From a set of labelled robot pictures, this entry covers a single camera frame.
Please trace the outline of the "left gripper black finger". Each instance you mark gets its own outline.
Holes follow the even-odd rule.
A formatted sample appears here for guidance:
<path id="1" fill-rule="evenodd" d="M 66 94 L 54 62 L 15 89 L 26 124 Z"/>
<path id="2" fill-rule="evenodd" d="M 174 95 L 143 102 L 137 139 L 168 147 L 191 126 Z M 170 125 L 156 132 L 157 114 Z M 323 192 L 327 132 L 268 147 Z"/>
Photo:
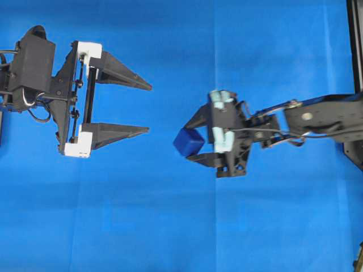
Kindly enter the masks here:
<path id="1" fill-rule="evenodd" d="M 101 58 L 96 59 L 96 68 L 99 70 L 96 76 L 97 83 L 116 84 L 147 91 L 152 90 L 152 85 L 106 51 L 102 51 Z"/>
<path id="2" fill-rule="evenodd" d="M 149 132 L 149 127 L 116 125 L 107 123 L 83 123 L 82 131 L 92 133 L 91 149 L 97 150 L 127 138 L 133 138 Z"/>

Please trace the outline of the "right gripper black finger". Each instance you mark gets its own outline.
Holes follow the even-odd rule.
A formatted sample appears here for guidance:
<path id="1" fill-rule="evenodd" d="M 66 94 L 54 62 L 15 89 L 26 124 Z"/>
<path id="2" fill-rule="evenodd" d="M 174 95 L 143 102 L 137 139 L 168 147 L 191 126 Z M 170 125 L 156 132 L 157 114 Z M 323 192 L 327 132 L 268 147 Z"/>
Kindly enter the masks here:
<path id="1" fill-rule="evenodd" d="M 190 155 L 187 156 L 186 159 L 211 168 L 221 168 L 226 166 L 224 154 L 215 152 Z"/>
<path id="2" fill-rule="evenodd" d="M 192 118 L 184 125 L 186 129 L 195 129 L 200 127 L 210 128 L 210 105 L 207 103 L 201 106 Z"/>

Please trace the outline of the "left gripper body white-capped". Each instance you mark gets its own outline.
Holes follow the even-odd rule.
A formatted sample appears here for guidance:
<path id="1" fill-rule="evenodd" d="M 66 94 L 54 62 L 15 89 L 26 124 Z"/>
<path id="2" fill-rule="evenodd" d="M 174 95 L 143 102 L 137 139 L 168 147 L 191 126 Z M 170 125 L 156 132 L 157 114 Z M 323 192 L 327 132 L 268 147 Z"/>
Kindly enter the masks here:
<path id="1" fill-rule="evenodd" d="M 92 132 L 83 131 L 79 127 L 79 133 L 73 136 L 69 142 L 70 119 L 78 118 L 77 111 L 71 110 L 77 103 L 77 91 L 80 88 L 81 79 L 76 79 L 77 63 L 81 63 L 80 76 L 88 74 L 92 58 L 102 57 L 102 45 L 94 42 L 74 41 L 71 51 L 65 58 L 62 68 L 52 77 L 50 94 L 55 96 L 49 103 L 53 121 L 57 125 L 58 150 L 65 156 L 75 158 L 88 158 L 91 153 Z"/>

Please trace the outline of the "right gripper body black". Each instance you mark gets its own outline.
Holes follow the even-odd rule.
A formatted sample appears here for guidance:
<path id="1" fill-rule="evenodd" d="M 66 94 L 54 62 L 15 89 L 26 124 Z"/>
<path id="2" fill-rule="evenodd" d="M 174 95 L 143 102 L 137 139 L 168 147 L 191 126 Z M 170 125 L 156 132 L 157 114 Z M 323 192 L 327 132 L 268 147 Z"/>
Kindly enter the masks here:
<path id="1" fill-rule="evenodd" d="M 213 145 L 207 165 L 216 169 L 218 178 L 244 176 L 252 145 L 268 147 L 281 139 L 277 117 L 250 115 L 234 92 L 211 91 L 206 112 L 208 140 Z"/>

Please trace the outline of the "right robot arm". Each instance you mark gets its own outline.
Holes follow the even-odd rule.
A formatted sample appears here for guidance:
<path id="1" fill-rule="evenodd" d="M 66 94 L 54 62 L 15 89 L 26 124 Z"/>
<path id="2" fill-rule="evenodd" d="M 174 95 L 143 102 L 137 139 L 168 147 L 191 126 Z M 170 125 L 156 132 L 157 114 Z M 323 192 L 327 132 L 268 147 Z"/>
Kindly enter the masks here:
<path id="1" fill-rule="evenodd" d="M 308 138 L 331 138 L 362 168 L 362 94 L 290 100 L 252 114 L 235 92 L 214 90 L 181 128 L 174 146 L 187 160 L 215 168 L 216 176 L 246 174 L 253 143 L 262 148 Z"/>

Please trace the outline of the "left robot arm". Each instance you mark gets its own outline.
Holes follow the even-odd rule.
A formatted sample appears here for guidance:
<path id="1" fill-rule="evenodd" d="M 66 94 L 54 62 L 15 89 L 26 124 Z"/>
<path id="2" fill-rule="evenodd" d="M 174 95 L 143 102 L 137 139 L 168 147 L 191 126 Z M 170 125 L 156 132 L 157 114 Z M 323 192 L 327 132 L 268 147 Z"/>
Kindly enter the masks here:
<path id="1" fill-rule="evenodd" d="M 1 64 L 2 106 L 22 112 L 44 107 L 57 124 L 62 155 L 88 158 L 92 150 L 147 133 L 149 128 L 93 123 L 95 85 L 118 84 L 150 91 L 101 44 L 74 41 L 61 70 L 52 76 L 55 45 L 36 37 L 19 42 L 11 63 Z"/>

